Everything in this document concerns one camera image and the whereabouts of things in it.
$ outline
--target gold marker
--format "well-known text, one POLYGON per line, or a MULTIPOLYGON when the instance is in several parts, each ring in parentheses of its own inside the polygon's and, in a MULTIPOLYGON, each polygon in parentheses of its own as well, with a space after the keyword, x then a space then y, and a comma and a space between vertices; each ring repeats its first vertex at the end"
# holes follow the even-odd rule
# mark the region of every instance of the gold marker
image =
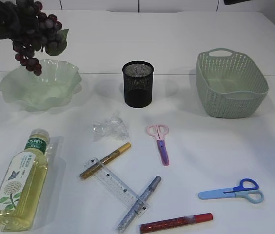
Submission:
MULTIPOLYGON (((126 152, 130 148, 131 148, 131 144, 129 142, 125 143, 123 146, 121 146, 120 148, 116 149, 115 151, 110 153, 108 156, 103 158, 100 162, 103 163, 104 165, 106 165, 106 164, 110 163, 111 161, 113 161, 118 156, 120 156, 121 154, 123 154, 124 152, 126 152)), ((87 170, 85 170, 84 172, 82 172, 80 174, 80 178, 82 180, 85 180, 86 178, 91 176, 93 173, 97 172, 100 168, 102 168, 102 167, 96 163, 92 167, 90 167, 87 170)))

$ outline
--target grapes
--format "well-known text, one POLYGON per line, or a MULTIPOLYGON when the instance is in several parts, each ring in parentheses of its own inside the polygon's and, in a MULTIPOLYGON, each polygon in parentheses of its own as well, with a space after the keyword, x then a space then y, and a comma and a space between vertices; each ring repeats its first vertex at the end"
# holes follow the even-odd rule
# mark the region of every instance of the grapes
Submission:
POLYGON ((54 26, 53 21, 50 20, 50 19, 47 19, 47 20, 44 22, 44 24, 45 24, 45 27, 46 27, 46 28, 53 28, 53 26, 54 26))
POLYGON ((34 70, 35 70, 35 71, 39 71, 39 70, 41 70, 41 69, 42 69, 42 66, 41 66, 40 63, 37 63, 37 64, 34 66, 34 70))
POLYGON ((19 8, 25 8, 27 6, 27 0, 16 0, 16 5, 19 8))
POLYGON ((15 51, 15 52, 18 52, 18 53, 20 53, 21 51, 22 51, 22 46, 13 46, 13 50, 15 51))
POLYGON ((36 76, 40 76, 42 74, 42 70, 34 70, 34 74, 36 76))
POLYGON ((27 34, 33 34, 35 33, 35 29, 29 29, 26 31, 27 34))
POLYGON ((22 59, 20 60, 20 64, 21 64, 22 66, 27 66, 27 64, 28 64, 28 59, 27 59, 27 58, 22 58, 22 59))
POLYGON ((48 19, 48 16, 44 12, 38 13, 38 19, 40 22, 45 22, 48 19))
POLYGON ((33 5, 32 7, 35 10, 35 15, 37 15, 40 12, 40 7, 38 5, 33 5))
POLYGON ((7 1, 5 5, 14 9, 22 26, 20 34, 11 38, 13 50, 17 52, 15 60, 25 66, 28 72, 39 76, 42 74, 42 66, 34 58, 35 51, 43 52, 45 49, 49 53, 62 45, 64 49, 67 43, 64 34, 60 32, 62 24, 56 15, 41 12, 43 5, 40 1, 16 0, 16 5, 7 1))
POLYGON ((32 72, 34 70, 34 67, 30 66, 30 65, 27 65, 26 69, 27 69, 28 72, 32 72))
POLYGON ((43 9, 43 5, 41 2, 37 1, 37 2, 35 2, 35 5, 38 6, 40 10, 43 9))
POLYGON ((22 54, 20 54, 20 53, 15 54, 16 61, 20 61, 22 58, 24 58, 24 56, 22 54))
POLYGON ((56 48, 58 46, 58 43, 56 41, 52 41, 48 43, 49 48, 56 48))
POLYGON ((46 44, 46 43, 48 42, 48 38, 47 38, 45 35, 43 35, 43 36, 39 39, 39 42, 40 42, 41 44, 46 44))
POLYGON ((56 21, 55 23, 54 23, 54 28, 55 28, 55 30, 60 30, 61 28, 62 28, 62 24, 61 24, 61 22, 58 22, 58 21, 56 21))
POLYGON ((32 6, 28 6, 24 9, 25 14, 27 15, 33 15, 35 13, 35 10, 32 6))
POLYGON ((38 59, 37 58, 29 58, 28 59, 28 65, 29 66, 34 66, 34 65, 36 65, 36 64, 38 64, 39 63, 39 61, 38 61, 38 59))
POLYGON ((53 22, 58 21, 58 18, 54 14, 49 14, 48 18, 51 19, 53 22))
POLYGON ((63 40, 63 38, 64 38, 64 35, 63 35, 63 34, 61 34, 61 33, 56 33, 56 35, 55 35, 55 40, 56 40, 57 42, 61 42, 61 41, 63 40))

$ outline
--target blue scissors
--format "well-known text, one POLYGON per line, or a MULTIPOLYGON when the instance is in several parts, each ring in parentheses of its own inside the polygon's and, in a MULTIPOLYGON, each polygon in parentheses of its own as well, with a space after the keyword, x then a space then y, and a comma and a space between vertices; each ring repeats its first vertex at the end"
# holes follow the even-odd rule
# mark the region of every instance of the blue scissors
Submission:
POLYGON ((264 200, 263 192, 259 190, 259 185, 252 179, 242 179, 240 181, 239 186, 233 188, 226 189, 216 189, 210 191, 200 192, 198 197, 202 200, 207 199, 218 199, 218 198, 230 198, 230 197, 242 197, 247 199, 249 202, 253 204, 258 204, 264 200), (250 182, 254 185, 251 188, 245 188, 243 186, 244 182, 250 182), (259 194, 261 195, 260 199, 253 199, 249 196, 249 194, 259 194))

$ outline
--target glitter pen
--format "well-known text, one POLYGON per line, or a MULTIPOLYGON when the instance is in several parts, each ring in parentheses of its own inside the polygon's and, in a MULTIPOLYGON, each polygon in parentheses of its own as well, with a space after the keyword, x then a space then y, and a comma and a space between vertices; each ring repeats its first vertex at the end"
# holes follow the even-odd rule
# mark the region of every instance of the glitter pen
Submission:
MULTIPOLYGON (((141 200, 146 201, 149 196, 153 193, 159 182, 161 181, 160 176, 156 176, 155 179, 150 183, 150 185, 147 187, 147 189, 142 193, 141 200)), ((137 216, 140 209, 142 209, 143 204, 140 203, 140 201, 137 201, 132 208, 129 210, 127 215, 123 218, 123 220, 119 223, 119 225, 116 228, 116 231, 118 233, 123 233, 126 228, 130 225, 130 223, 133 221, 133 219, 137 216)))
MULTIPOLYGON (((111 152, 108 156, 103 158, 100 162, 103 163, 104 165, 106 165, 106 164, 110 163, 111 161, 113 161, 118 156, 120 156, 121 154, 123 154, 124 152, 126 152, 130 148, 131 148, 131 144, 129 142, 125 143, 123 146, 119 147, 115 151, 111 152)), ((80 178, 82 180, 85 180, 86 178, 93 175, 95 172, 97 172, 101 168, 102 168, 102 166, 100 166, 98 163, 96 163, 92 167, 90 167, 87 170, 85 170, 84 172, 82 172, 80 174, 80 178)))
POLYGON ((139 230, 140 230, 140 233, 150 233, 150 232, 155 232, 155 231, 164 230, 168 228, 176 228, 176 227, 181 227, 185 225, 202 223, 202 222, 210 221, 212 219, 213 217, 211 213, 197 214, 197 215, 163 220, 159 222, 145 223, 140 225, 139 230))

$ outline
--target light green bottle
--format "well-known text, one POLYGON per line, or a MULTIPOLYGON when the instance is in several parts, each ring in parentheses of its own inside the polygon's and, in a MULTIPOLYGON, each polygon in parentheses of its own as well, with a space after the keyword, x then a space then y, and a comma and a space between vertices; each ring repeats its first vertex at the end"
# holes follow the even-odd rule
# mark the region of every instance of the light green bottle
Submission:
POLYGON ((46 130, 31 132, 25 150, 13 157, 0 188, 0 231, 25 231, 32 227, 48 170, 46 130))

